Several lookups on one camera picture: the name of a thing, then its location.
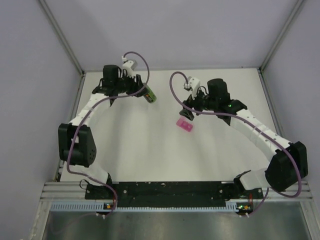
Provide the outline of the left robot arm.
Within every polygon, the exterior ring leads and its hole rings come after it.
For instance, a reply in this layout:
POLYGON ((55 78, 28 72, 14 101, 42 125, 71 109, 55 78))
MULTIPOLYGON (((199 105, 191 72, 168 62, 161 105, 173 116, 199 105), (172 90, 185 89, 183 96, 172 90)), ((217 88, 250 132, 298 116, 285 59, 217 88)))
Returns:
POLYGON ((114 187, 107 182, 109 174, 96 162, 94 128, 117 98, 140 97, 145 93, 141 76, 134 72, 136 64, 127 60, 121 67, 105 65, 86 105, 69 123, 58 127, 59 157, 66 163, 67 171, 97 184, 97 194, 105 199, 113 194, 114 187))

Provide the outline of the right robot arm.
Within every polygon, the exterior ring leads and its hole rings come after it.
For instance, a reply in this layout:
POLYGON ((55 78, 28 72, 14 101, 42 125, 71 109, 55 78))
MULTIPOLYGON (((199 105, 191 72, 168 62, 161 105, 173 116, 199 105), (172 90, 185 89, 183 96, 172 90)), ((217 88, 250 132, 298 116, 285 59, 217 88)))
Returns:
POLYGON ((189 77, 184 89, 190 96, 183 101, 185 107, 180 115, 193 120, 203 111, 212 111, 228 126, 243 134, 269 161, 269 165, 259 170, 248 170, 234 178, 233 192, 239 198, 245 198, 253 189, 272 188, 283 192, 298 179, 305 178, 308 171, 307 148, 281 137, 261 123, 238 99, 232 99, 226 82, 221 78, 211 79, 207 87, 200 80, 189 77))

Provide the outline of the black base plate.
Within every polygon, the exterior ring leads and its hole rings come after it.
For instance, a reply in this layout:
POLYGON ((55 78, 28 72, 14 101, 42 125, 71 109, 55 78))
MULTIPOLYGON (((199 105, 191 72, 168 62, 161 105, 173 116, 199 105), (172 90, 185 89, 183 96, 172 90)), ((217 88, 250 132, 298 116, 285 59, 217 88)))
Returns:
POLYGON ((119 208, 125 207, 224 207, 229 200, 259 200, 260 188, 238 189, 231 182, 164 181, 113 182, 119 208))

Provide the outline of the green pill bottle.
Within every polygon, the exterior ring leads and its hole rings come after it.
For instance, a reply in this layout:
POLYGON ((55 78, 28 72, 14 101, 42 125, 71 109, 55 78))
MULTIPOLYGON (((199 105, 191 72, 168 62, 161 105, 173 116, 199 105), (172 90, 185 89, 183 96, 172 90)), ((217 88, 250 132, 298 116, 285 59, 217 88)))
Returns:
POLYGON ((148 85, 143 89, 142 93, 142 96, 149 104, 156 102, 157 97, 148 85))

